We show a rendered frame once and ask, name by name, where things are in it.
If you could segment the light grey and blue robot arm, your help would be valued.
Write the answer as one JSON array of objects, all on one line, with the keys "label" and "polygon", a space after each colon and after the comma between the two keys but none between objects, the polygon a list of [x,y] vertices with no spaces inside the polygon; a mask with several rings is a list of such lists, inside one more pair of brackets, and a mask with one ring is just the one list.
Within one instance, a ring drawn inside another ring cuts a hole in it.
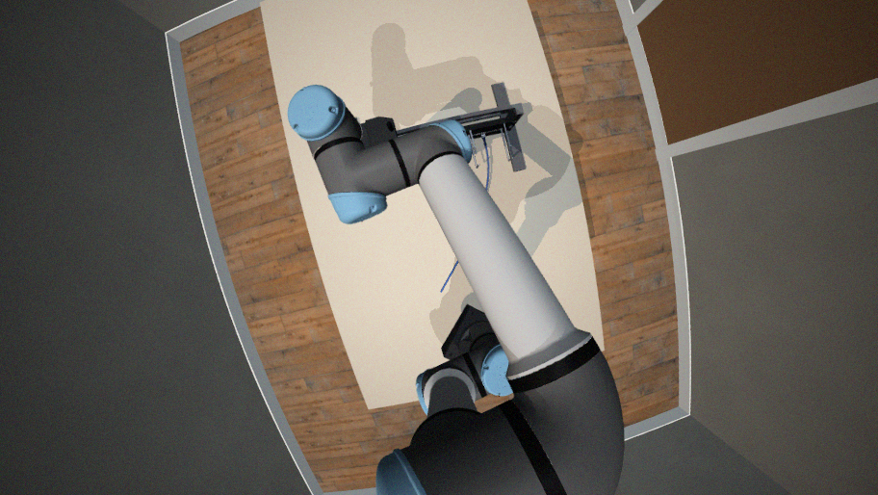
[{"label": "light grey and blue robot arm", "polygon": [[[607,360],[469,166],[463,125],[431,123],[365,148],[357,119],[322,85],[293,96],[288,120],[342,223],[419,184],[489,321],[465,327],[460,355],[417,376],[427,417],[410,446],[378,463],[376,495],[614,495],[625,439]],[[473,404],[512,393],[483,413]]]}]

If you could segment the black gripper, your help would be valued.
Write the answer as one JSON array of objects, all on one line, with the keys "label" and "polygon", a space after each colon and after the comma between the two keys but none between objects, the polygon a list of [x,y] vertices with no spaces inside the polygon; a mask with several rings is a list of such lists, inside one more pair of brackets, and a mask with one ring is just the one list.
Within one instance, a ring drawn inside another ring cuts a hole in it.
[{"label": "black gripper", "polygon": [[365,148],[392,140],[398,136],[395,123],[390,117],[370,118],[361,123],[360,126],[362,130],[361,141]]}]

